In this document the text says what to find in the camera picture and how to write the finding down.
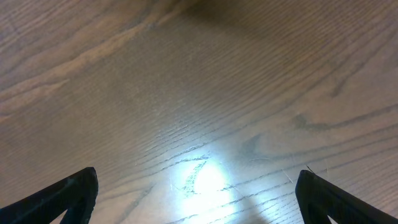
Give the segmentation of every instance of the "wooden table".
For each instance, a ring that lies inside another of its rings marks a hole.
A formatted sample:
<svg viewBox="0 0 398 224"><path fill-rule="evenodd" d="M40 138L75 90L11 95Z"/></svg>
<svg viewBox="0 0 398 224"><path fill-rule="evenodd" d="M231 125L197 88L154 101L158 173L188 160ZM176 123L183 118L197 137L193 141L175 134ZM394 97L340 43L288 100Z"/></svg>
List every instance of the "wooden table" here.
<svg viewBox="0 0 398 224"><path fill-rule="evenodd" d="M302 223L309 166L398 217L397 7L1 1L0 207L94 166L91 223Z"/></svg>

